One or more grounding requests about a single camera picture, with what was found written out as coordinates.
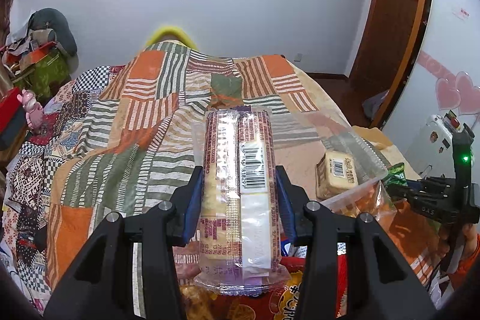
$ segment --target brown furniture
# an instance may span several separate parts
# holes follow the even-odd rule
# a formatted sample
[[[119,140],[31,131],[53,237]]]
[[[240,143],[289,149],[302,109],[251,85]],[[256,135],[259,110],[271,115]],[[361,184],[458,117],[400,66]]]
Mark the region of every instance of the brown furniture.
[[[11,160],[16,156],[20,147],[22,146],[23,142],[25,141],[25,135],[27,131],[27,125],[22,127],[22,130],[18,133],[15,140],[4,151],[0,151],[0,171],[3,172],[4,175],[7,173],[7,166],[11,162]]]

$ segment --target cookie package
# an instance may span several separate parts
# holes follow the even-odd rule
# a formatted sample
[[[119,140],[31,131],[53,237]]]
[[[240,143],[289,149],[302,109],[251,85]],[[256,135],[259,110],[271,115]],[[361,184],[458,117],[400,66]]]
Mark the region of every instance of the cookie package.
[[[280,265],[269,114],[252,107],[206,116],[198,286],[257,295],[289,278]]]

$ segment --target door frame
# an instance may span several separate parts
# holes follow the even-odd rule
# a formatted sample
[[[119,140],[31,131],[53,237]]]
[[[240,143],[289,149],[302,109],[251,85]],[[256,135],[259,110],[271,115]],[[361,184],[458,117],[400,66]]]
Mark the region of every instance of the door frame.
[[[364,39],[368,36],[368,31],[371,26],[371,20],[373,19],[373,12],[375,9],[376,1],[377,0],[371,0],[362,41],[358,48],[357,56],[353,64],[350,77],[354,77],[356,72],[358,71],[359,62],[357,60],[359,60],[360,55],[367,46],[367,40]],[[425,35],[425,28],[427,26],[428,17],[430,14],[430,5],[431,0],[418,0],[412,31],[406,44],[405,52],[402,56],[400,66],[398,67],[397,74],[395,75],[395,78],[392,82],[392,85],[390,86],[387,96],[385,97],[383,103],[380,105],[380,108],[376,112],[373,121],[371,121],[370,123],[370,128],[383,128],[388,117],[393,112],[393,109],[397,104],[405,85],[407,84],[410,73],[412,72],[413,66],[417,60],[420,47],[422,46],[423,36]]]

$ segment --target metal screw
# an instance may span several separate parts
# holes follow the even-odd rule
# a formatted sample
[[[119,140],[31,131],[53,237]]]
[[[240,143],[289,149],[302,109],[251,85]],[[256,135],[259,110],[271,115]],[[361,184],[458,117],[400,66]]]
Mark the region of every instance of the metal screw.
[[[358,216],[364,223],[371,223],[374,220],[374,217],[367,212],[360,213]]]
[[[308,201],[307,209],[311,211],[317,211],[318,209],[320,209],[320,204],[317,201]]]
[[[158,204],[158,208],[162,209],[163,211],[167,211],[172,207],[172,203],[170,201],[161,201]]]
[[[120,215],[117,212],[111,211],[109,214],[106,215],[106,220],[109,223],[114,223],[119,219],[119,217]]]

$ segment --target blanket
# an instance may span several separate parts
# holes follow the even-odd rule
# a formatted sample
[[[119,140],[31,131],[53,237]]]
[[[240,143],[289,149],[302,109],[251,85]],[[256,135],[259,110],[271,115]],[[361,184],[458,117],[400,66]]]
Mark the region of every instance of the blanket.
[[[318,161],[318,134],[328,121],[319,108],[344,118],[282,56],[218,58],[176,41],[151,45],[125,66],[86,71],[60,89],[42,134],[26,141],[10,165],[4,205],[4,241],[41,312],[104,216],[141,214],[169,199],[194,169],[192,124],[211,108],[238,105],[269,107],[276,144],[298,152],[304,142]],[[292,182],[314,184],[304,162],[293,172],[285,151]],[[138,245],[133,258],[135,313],[142,314]]]

